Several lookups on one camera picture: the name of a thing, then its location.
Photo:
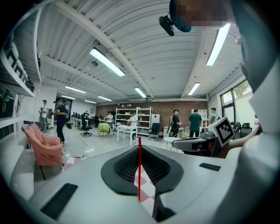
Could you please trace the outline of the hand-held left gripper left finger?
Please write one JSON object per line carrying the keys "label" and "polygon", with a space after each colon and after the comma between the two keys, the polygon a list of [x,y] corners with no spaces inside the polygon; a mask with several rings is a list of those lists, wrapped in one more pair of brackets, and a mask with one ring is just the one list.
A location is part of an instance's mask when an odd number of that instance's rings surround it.
{"label": "hand-held left gripper left finger", "polygon": [[117,194],[102,179],[103,164],[130,149],[120,148],[75,163],[47,181],[34,193],[29,202],[41,209],[64,184],[70,183],[78,188],[59,215],[59,223],[155,224],[155,219],[139,203],[137,196]]}

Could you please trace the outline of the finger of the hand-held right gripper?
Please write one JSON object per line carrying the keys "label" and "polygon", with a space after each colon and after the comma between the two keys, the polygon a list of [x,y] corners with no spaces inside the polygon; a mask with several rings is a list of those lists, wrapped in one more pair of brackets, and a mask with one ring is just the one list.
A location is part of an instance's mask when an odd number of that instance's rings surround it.
{"label": "finger of the hand-held right gripper", "polygon": [[194,137],[194,138],[185,138],[174,140],[172,142],[172,146],[175,149],[188,151],[188,152],[197,152],[202,149],[202,145],[207,142],[207,139],[201,137]]}

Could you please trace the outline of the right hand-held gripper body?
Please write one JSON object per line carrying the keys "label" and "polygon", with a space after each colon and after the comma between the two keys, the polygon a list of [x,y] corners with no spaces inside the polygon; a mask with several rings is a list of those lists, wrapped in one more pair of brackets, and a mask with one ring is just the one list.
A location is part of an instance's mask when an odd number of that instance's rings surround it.
{"label": "right hand-held gripper body", "polygon": [[234,137],[233,128],[227,117],[223,117],[208,127],[202,128],[200,137],[212,144],[208,147],[211,157],[218,157],[221,149]]}

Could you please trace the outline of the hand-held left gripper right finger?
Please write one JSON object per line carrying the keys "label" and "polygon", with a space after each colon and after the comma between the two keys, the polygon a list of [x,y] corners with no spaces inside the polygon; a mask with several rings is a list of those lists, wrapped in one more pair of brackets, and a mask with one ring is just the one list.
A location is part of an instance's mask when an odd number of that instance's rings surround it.
{"label": "hand-held left gripper right finger", "polygon": [[217,223],[214,218],[222,213],[219,205],[231,185],[241,148],[231,149],[225,159],[180,154],[154,146],[149,149],[178,162],[184,171],[178,185],[160,195],[163,206],[174,212],[161,223]]}

